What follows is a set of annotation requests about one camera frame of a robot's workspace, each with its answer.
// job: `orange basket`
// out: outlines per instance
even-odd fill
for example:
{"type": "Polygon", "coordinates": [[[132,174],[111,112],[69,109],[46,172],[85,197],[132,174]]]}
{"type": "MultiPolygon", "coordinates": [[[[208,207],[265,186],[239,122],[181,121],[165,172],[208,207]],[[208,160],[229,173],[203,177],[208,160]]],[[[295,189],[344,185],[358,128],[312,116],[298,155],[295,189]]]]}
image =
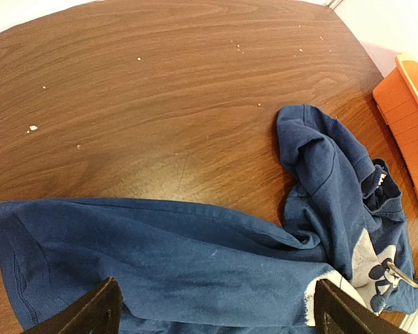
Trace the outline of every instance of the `orange basket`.
{"type": "Polygon", "coordinates": [[[373,90],[389,125],[418,197],[418,62],[409,54],[396,58],[396,68],[373,90]]]}

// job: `black object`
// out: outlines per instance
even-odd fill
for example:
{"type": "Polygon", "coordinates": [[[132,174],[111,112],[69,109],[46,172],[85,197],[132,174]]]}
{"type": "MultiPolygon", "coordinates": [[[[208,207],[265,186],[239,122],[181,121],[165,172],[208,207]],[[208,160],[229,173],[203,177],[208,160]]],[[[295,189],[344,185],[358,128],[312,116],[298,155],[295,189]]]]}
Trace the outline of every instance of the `black object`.
{"type": "MultiPolygon", "coordinates": [[[[58,315],[24,334],[117,334],[123,297],[108,278],[58,315]]],[[[316,283],[314,317],[318,334],[406,334],[378,318],[328,280],[316,283]]]]}
{"type": "Polygon", "coordinates": [[[24,334],[118,334],[123,297],[108,278],[70,307],[24,334]]]}
{"type": "Polygon", "coordinates": [[[375,316],[328,280],[316,283],[314,319],[318,334],[406,334],[375,316]]]}

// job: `blue fabric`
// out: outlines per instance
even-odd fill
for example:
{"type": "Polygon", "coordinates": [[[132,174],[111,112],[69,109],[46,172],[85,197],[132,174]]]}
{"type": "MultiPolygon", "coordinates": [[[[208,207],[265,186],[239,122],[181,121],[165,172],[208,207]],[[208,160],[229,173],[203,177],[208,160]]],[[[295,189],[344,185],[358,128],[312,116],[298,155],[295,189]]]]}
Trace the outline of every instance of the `blue fabric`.
{"type": "MultiPolygon", "coordinates": [[[[282,166],[298,181],[284,229],[185,202],[0,203],[0,266],[23,328],[113,276],[124,298],[121,333],[315,333],[308,286],[331,272],[351,282],[365,230],[375,254],[394,245],[395,265],[413,277],[401,192],[385,163],[312,106],[283,108],[277,133],[282,166]]],[[[365,275],[382,284],[384,264],[371,269],[365,275]]],[[[418,289],[401,282],[379,292],[378,284],[370,308],[418,308],[418,289]]]]}

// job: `wooden table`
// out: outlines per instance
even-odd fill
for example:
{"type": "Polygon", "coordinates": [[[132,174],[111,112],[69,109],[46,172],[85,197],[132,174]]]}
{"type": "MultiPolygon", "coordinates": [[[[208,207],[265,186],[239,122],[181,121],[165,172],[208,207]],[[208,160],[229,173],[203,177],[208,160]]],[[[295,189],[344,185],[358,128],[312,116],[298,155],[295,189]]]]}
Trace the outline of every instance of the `wooden table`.
{"type": "MultiPolygon", "coordinates": [[[[0,201],[185,200],[280,224],[294,181],[276,112],[314,104],[389,164],[418,273],[418,202],[371,97],[382,77],[341,20],[284,0],[179,2],[106,0],[0,35],[0,201]]],[[[0,333],[19,330],[0,279],[0,333]]]]}

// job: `clothing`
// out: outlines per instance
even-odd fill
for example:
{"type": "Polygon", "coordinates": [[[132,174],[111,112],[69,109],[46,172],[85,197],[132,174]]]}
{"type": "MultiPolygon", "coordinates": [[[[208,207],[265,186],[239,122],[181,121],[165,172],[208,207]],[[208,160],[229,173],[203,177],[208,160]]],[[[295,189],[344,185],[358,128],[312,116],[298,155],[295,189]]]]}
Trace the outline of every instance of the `clothing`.
{"type": "Polygon", "coordinates": [[[283,108],[277,133],[297,180],[284,229],[184,202],[0,203],[0,266],[23,328],[109,276],[123,293],[121,333],[315,333],[321,278],[375,313],[414,312],[418,289],[387,268],[389,259],[413,277],[401,192],[385,163],[312,106],[283,108]]]}

